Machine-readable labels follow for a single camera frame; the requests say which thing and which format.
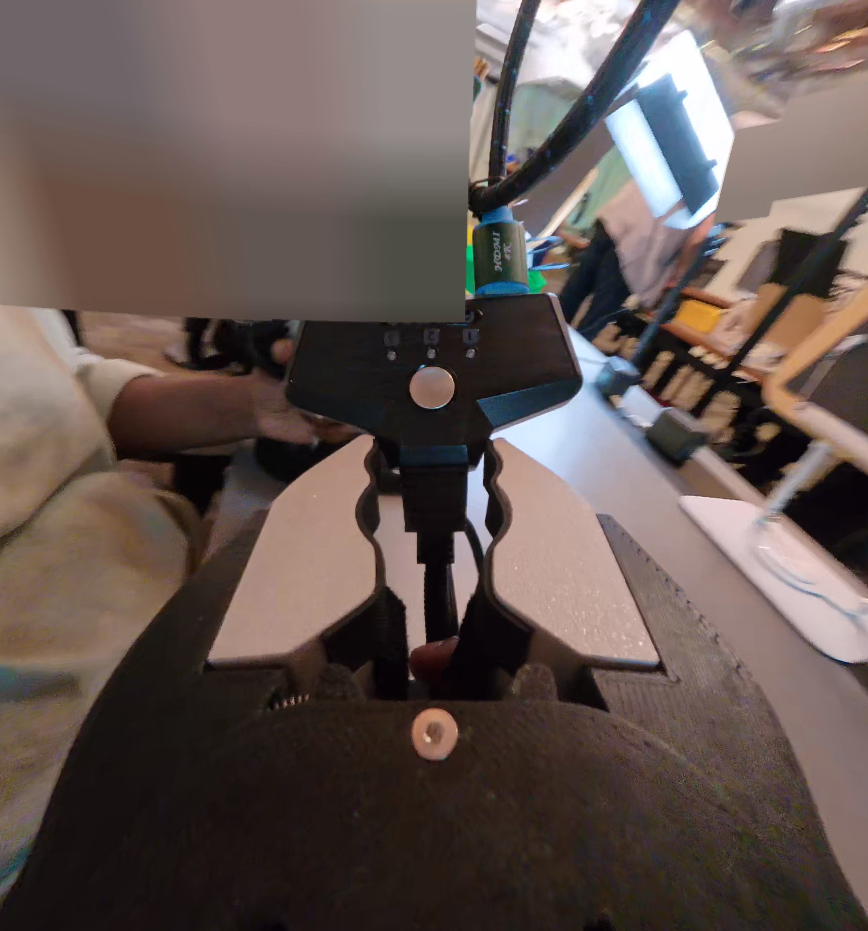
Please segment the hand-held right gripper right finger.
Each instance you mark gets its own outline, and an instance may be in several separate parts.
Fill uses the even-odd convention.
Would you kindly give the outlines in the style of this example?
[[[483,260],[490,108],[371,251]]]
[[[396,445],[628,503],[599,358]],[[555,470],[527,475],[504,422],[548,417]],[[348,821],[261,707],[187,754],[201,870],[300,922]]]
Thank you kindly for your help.
[[[490,543],[462,623],[462,687],[496,692],[524,667],[577,700],[600,671],[654,673],[660,655],[600,516],[503,438],[483,459]]]

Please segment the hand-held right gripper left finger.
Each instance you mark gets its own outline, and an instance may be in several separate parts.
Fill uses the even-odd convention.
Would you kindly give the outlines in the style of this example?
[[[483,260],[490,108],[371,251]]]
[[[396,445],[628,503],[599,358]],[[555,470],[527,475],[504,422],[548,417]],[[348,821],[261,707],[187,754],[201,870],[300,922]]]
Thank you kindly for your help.
[[[325,668],[370,696],[408,696],[405,608],[375,534],[380,451],[358,436],[278,495],[207,655],[214,670],[282,672],[315,695]]]

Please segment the black hdmi switch box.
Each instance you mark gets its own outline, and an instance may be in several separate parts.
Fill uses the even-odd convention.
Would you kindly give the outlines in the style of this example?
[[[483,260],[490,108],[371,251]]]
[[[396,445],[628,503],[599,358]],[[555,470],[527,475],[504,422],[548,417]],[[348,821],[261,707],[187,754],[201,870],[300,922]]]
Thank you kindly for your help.
[[[472,297],[461,321],[308,321],[287,376],[297,408],[396,452],[484,445],[572,400],[583,378],[548,294]]]

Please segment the braided hdmi cable green plug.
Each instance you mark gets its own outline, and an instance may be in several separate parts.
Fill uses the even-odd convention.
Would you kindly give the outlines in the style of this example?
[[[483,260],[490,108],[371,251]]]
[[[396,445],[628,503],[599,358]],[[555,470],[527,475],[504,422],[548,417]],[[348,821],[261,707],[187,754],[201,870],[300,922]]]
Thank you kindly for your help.
[[[564,118],[523,165],[506,173],[514,92],[540,3],[519,7],[505,50],[489,139],[488,175],[468,188],[468,210],[478,219],[472,235],[474,296],[507,297],[529,292],[524,227],[512,205],[552,174],[611,110],[639,72],[672,19],[679,1],[639,2],[612,49]]]

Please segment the person's left forearm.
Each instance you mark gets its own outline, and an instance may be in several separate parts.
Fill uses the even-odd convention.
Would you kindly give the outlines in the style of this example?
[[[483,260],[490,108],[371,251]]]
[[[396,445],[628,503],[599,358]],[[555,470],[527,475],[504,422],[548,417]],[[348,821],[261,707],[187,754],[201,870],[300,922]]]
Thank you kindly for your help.
[[[137,377],[113,401],[107,428],[121,454],[204,449],[265,436],[250,376]]]

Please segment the person's left hand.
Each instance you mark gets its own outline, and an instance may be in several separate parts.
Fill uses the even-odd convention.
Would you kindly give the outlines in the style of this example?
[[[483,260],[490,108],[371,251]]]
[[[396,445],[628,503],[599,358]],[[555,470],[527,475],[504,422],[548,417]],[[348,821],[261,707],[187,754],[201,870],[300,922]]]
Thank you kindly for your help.
[[[271,343],[267,355],[270,365],[257,362],[250,376],[253,420],[260,437],[299,445],[335,445],[361,434],[357,427],[305,412],[288,400],[286,374],[294,355],[290,339]]]

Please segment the person's right hand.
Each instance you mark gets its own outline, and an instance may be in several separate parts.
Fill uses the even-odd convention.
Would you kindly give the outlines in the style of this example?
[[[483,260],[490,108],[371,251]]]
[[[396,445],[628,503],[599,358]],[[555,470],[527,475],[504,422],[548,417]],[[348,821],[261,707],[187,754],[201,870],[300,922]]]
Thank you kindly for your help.
[[[459,644],[459,637],[449,637],[413,649],[409,655],[409,671],[415,681],[434,685],[443,680],[450,668],[451,658]]]

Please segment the dark grey box device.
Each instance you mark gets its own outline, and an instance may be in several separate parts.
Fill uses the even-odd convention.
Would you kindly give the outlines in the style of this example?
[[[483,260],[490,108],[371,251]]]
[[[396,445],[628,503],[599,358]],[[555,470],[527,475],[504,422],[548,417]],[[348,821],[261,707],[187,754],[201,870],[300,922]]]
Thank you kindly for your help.
[[[610,355],[600,368],[595,385],[607,400],[621,398],[640,381],[636,365],[619,355]]]
[[[707,444],[709,432],[695,417],[681,409],[668,407],[646,428],[651,448],[674,466],[683,466],[696,451]]]

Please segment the black light stand pole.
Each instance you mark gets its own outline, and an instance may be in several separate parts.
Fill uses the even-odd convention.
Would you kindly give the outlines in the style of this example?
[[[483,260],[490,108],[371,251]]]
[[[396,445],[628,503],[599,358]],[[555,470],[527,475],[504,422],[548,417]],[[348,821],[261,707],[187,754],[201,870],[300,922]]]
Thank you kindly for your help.
[[[679,262],[671,278],[672,283],[635,344],[628,361],[637,372],[637,379],[644,371],[649,351],[653,347],[660,327],[672,320],[675,315],[679,307],[681,293],[702,272],[707,262],[710,261],[723,243],[721,238],[723,225],[717,224],[715,217],[716,213],[712,213],[703,220],[687,241],[679,254]]]

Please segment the black board on white stand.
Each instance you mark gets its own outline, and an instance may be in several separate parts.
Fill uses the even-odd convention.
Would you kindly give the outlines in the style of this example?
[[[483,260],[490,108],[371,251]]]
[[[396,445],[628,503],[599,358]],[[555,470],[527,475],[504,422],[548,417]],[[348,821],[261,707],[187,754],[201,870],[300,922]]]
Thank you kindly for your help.
[[[794,348],[764,403],[811,438],[764,503],[686,495],[682,511],[800,637],[847,666],[868,664],[868,588],[785,516],[836,466],[868,478],[868,286]]]

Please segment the led light panel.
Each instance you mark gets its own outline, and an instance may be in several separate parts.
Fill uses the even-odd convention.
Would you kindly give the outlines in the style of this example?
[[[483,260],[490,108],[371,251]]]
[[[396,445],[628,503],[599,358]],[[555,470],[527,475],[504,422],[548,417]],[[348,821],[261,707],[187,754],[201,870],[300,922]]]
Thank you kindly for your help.
[[[655,219],[686,230],[714,212],[734,130],[692,32],[641,66],[605,127]]]

